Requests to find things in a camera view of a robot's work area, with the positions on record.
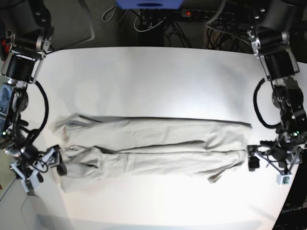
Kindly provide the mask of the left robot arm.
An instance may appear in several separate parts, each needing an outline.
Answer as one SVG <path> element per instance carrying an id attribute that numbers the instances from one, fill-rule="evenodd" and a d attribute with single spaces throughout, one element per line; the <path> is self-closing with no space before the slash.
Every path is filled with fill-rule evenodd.
<path id="1" fill-rule="evenodd" d="M 301 145 L 307 142 L 307 114 L 303 92 L 294 79 L 300 69 L 290 46 L 290 30 L 306 5 L 305 0 L 271 0 L 267 7 L 260 6 L 253 12 L 247 34 L 266 75 L 256 86 L 253 105 L 259 121 L 274 129 L 278 137 L 247 147 L 250 171 L 259 168 L 259 158 L 263 158 L 269 165 L 277 162 L 274 168 L 278 175 L 286 177 L 304 151 Z M 280 110 L 281 120 L 275 125 L 264 121 L 258 107 L 258 91 L 266 81 L 272 87 L 272 102 Z"/>

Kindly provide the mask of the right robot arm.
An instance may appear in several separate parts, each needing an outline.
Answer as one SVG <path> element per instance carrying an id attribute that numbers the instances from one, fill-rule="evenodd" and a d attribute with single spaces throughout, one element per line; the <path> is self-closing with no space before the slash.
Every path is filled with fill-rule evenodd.
<path id="1" fill-rule="evenodd" d="M 21 180 L 25 190 L 43 182 L 42 175 L 56 168 L 60 176 L 67 173 L 59 146 L 39 151 L 34 141 L 44 129 L 49 104 L 37 81 L 54 28 L 51 15 L 41 0 L 3 0 L 0 3 L 0 148 L 12 156 L 10 169 Z M 39 128 L 28 129 L 21 118 L 28 105 L 27 87 L 35 85 L 43 97 L 44 117 Z"/>

